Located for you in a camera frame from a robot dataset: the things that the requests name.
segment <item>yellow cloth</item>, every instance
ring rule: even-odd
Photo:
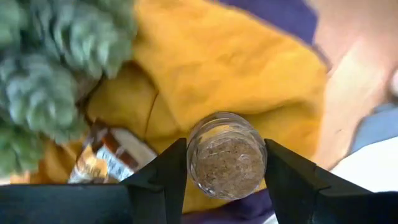
[[[161,153],[206,115],[243,115],[264,138],[311,158],[325,66],[308,47],[237,9],[202,0],[138,0],[134,61],[90,99],[90,119],[125,126]],[[64,182],[74,147],[50,142],[34,183]],[[184,212],[226,203],[190,181]]]

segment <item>green leaves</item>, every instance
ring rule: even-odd
[[[27,14],[15,0],[0,1],[0,49],[20,44],[20,31],[27,27]]]
[[[95,79],[114,78],[131,58],[132,35],[111,13],[84,1],[32,0],[30,11],[46,51]]]
[[[10,55],[0,63],[2,110],[13,123],[58,143],[85,131],[75,107],[76,81],[59,63],[40,53]]]
[[[0,177],[38,169],[44,156],[38,134],[0,120]]]
[[[36,170],[39,135],[81,137],[78,80],[114,78],[131,59],[130,0],[0,0],[0,177]]]

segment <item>snack wrapper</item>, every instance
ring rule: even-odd
[[[154,150],[130,131],[95,123],[68,183],[120,182],[156,156]]]

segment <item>wooden surface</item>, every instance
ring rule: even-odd
[[[320,18],[315,42],[333,65],[313,158],[329,169],[347,153],[360,120],[387,100],[398,65],[398,1],[307,1]]]

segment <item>brown powder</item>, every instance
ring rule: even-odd
[[[260,150],[240,138],[207,144],[197,155],[197,182],[213,197],[237,199],[249,195],[264,178]]]

